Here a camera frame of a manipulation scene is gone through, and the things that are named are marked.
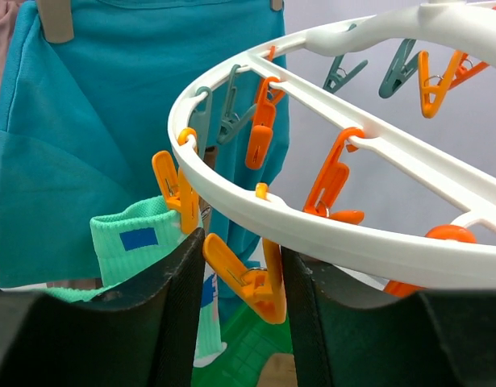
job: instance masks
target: beige clothespin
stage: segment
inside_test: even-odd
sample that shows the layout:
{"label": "beige clothespin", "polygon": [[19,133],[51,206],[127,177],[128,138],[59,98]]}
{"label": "beige clothespin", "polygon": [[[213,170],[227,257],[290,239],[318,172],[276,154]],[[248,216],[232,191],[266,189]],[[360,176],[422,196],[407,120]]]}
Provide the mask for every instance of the beige clothespin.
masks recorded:
{"label": "beige clothespin", "polygon": [[73,39],[70,0],[36,0],[45,39],[65,43]]}
{"label": "beige clothespin", "polygon": [[283,0],[269,0],[272,10],[281,10],[283,8]]}

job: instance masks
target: yellow clip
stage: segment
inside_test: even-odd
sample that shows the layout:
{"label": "yellow clip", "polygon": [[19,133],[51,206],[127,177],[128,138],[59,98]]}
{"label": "yellow clip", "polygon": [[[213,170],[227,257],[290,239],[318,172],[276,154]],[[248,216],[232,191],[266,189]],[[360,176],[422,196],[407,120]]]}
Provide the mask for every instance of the yellow clip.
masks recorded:
{"label": "yellow clip", "polygon": [[[197,139],[195,130],[186,128],[181,132],[178,143],[183,145],[188,135],[194,135]],[[173,157],[169,152],[161,151],[154,155],[152,169],[167,208],[176,210],[181,215],[181,232],[190,234],[199,223],[198,193],[190,186],[181,169],[176,173]]]}
{"label": "yellow clip", "polygon": [[[447,70],[443,76],[431,76],[428,66],[428,52],[421,51],[418,56],[418,75],[419,75],[419,97],[421,101],[422,114],[426,119],[433,118],[441,107],[441,103],[447,95],[450,85],[456,71],[461,64],[463,52],[455,51],[452,59],[448,64]],[[431,85],[431,79],[438,78],[440,82],[437,85]],[[431,94],[434,94],[434,100],[431,100]]]}
{"label": "yellow clip", "polygon": [[[256,186],[256,196],[266,199],[267,185]],[[246,268],[216,234],[209,234],[203,245],[206,262],[217,275],[264,321],[282,324],[286,320],[286,290],[283,284],[280,246],[262,239],[267,270]]]}

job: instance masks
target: gray wall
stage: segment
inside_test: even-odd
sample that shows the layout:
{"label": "gray wall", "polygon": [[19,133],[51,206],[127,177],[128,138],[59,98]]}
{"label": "gray wall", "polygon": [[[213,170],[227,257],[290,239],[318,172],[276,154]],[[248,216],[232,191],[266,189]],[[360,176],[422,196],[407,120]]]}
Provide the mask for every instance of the gray wall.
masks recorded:
{"label": "gray wall", "polygon": [[[287,0],[287,32],[419,3],[419,0]],[[425,119],[420,111],[417,76],[392,98],[385,100],[378,96],[378,87],[400,42],[390,40],[367,51],[346,55],[342,67],[347,70],[363,59],[368,59],[369,64],[336,95],[496,177],[496,70],[488,68],[451,90],[438,115]],[[443,73],[453,54],[451,48],[417,42],[413,55],[419,49],[430,52],[433,73]],[[304,50],[288,57],[290,71],[320,86],[331,62],[332,58]],[[283,171],[271,187],[272,192],[289,206],[301,210],[338,133],[336,127],[292,101],[290,151]],[[342,160],[351,167],[351,175],[334,209],[365,211],[362,224],[366,227],[425,235],[461,213],[369,151],[345,153]],[[475,226],[471,230],[480,243],[496,244],[496,235],[484,227]]]}

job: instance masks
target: white curved bar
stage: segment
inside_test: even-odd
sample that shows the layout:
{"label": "white curved bar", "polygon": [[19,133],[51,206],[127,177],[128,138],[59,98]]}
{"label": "white curved bar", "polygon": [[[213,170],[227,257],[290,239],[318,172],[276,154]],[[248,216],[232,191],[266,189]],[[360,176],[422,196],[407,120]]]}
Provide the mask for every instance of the white curved bar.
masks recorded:
{"label": "white curved bar", "polygon": [[[496,2],[489,2],[490,7]],[[483,6],[422,4],[367,18],[351,31],[309,30],[305,48],[323,56],[359,52],[388,39],[409,38],[455,48],[496,68],[496,11]]]}
{"label": "white curved bar", "polygon": [[[471,14],[467,12],[470,5],[451,6],[458,10],[468,7],[463,11],[465,17],[472,19],[475,26],[481,26],[484,30],[488,28],[494,33],[496,22],[491,23],[492,27],[487,27],[492,12],[484,9],[494,5],[496,2],[472,4],[471,6],[476,7],[471,10]],[[431,6],[438,6],[442,13],[447,7],[444,4]],[[479,22],[479,18],[485,15],[482,12],[486,13],[486,17]],[[283,89],[338,127],[363,128],[367,136],[373,138],[352,137],[350,140],[356,146],[381,154],[471,214],[459,217],[454,221],[455,224],[478,219],[478,222],[496,229],[496,179],[322,91],[267,60],[258,58],[266,56],[273,44],[277,46],[276,56],[308,47],[307,41],[314,31],[345,31],[354,21],[359,23],[366,20],[349,34],[357,30],[363,31],[362,26],[371,18],[359,18],[300,31],[241,53],[203,74],[183,91],[169,114],[169,138],[177,161],[190,184],[216,210],[242,227],[298,252],[363,273],[426,287],[496,288],[496,246],[453,243],[353,226],[304,214],[289,208],[274,196],[271,196],[272,202],[263,201],[255,198],[252,191],[241,189],[207,167],[192,148],[195,146],[194,137],[191,136],[183,146],[177,144],[177,136],[187,126],[192,109],[199,103],[200,97],[194,96],[198,87],[208,86],[215,89],[226,81],[232,65],[244,65],[244,70],[252,69],[263,77],[276,75],[282,82],[272,84],[274,88]],[[396,26],[382,29],[397,31]],[[411,35],[391,37],[414,38]],[[454,37],[452,33],[452,38],[462,44],[459,48],[487,60],[496,67],[496,61],[493,62],[488,56],[481,54],[490,49],[488,43],[487,50],[483,48],[481,51],[472,51],[467,49],[471,42],[467,44],[462,41],[468,38],[467,35],[459,34]],[[343,39],[343,49],[347,49],[349,45],[353,46],[356,40],[353,37]],[[339,40],[335,44],[336,50],[340,50],[338,43]],[[330,53],[337,55],[345,52]]]}

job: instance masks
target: green basket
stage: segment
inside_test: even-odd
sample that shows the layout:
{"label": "green basket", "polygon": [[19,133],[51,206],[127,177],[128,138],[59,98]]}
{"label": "green basket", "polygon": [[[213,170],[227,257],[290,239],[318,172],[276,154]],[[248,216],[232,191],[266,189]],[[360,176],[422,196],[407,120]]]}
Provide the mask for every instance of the green basket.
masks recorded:
{"label": "green basket", "polygon": [[246,304],[223,328],[226,351],[205,368],[194,368],[192,387],[256,387],[265,363],[274,353],[292,353],[289,319],[281,325],[264,322]]}

